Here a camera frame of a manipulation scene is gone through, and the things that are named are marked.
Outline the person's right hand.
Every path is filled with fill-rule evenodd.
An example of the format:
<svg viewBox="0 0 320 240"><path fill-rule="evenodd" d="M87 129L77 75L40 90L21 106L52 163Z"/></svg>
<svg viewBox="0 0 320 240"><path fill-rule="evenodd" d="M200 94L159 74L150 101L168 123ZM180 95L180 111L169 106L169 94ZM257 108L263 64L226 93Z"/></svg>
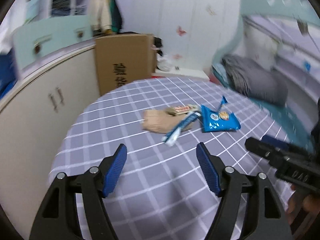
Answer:
<svg viewBox="0 0 320 240"><path fill-rule="evenodd" d="M315 197L313 195L308 195L303 200L301 200L299 203L302 204L302 207L306 212L310 212L310 213L313 213L316 215L319 214L319 209L320 209L319 197ZM290 215L291 213L293 213L295 207L296 207L296 201L294 200L294 197L291 196L291 198L288 201L288 207L287 207L286 213L288 215Z"/></svg>

